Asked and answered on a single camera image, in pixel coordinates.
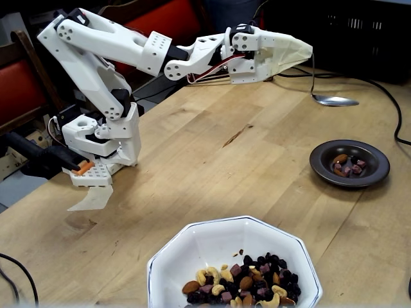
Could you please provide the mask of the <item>tape-wrapped moving gripper finger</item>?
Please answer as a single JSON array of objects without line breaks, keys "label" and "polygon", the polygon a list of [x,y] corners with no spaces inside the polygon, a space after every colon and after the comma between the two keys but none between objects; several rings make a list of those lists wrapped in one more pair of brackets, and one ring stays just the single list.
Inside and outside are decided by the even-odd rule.
[{"label": "tape-wrapped moving gripper finger", "polygon": [[238,51],[258,51],[274,60],[307,60],[313,47],[291,35],[252,28],[253,33],[239,32],[232,38]]}]

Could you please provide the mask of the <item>tape-wrapped fixed gripper finger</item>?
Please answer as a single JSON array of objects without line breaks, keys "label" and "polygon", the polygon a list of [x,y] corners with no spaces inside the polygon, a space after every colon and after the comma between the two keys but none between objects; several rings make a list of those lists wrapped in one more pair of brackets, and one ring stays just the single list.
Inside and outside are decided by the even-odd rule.
[{"label": "tape-wrapped fixed gripper finger", "polygon": [[311,58],[311,48],[263,48],[256,54],[256,78],[265,80]]}]

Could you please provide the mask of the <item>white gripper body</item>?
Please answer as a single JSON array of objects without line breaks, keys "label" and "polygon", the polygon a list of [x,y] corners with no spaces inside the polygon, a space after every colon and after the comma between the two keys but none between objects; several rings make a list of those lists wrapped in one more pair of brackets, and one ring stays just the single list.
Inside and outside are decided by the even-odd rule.
[{"label": "white gripper body", "polygon": [[223,35],[220,54],[227,67],[231,82],[234,84],[263,81],[256,78],[256,54],[258,51],[238,51],[232,44],[232,38],[235,34],[239,32],[253,33],[252,28],[257,27],[240,24],[235,28],[228,27]]}]

